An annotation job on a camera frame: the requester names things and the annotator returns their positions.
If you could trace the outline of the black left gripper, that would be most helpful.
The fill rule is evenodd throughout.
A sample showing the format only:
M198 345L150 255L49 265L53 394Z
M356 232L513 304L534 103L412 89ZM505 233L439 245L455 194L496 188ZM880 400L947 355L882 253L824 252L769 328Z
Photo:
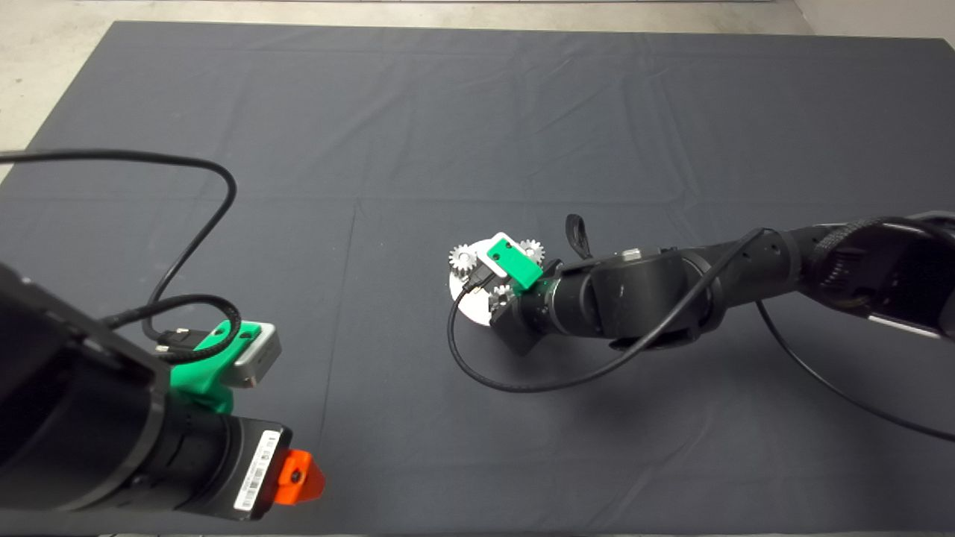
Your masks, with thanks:
M290 450L292 438L287 426L263 419L217 412L168 418L153 451L153 506L251 522L273 503L317 500L325 474L310 452Z

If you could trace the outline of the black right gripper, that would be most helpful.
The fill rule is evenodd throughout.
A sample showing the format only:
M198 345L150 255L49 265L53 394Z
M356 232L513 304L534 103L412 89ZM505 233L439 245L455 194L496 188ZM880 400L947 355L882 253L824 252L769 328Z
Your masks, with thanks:
M513 295L492 313L492 333L516 356L527 356L546 336L564 336L556 314L560 280L539 280L522 295Z

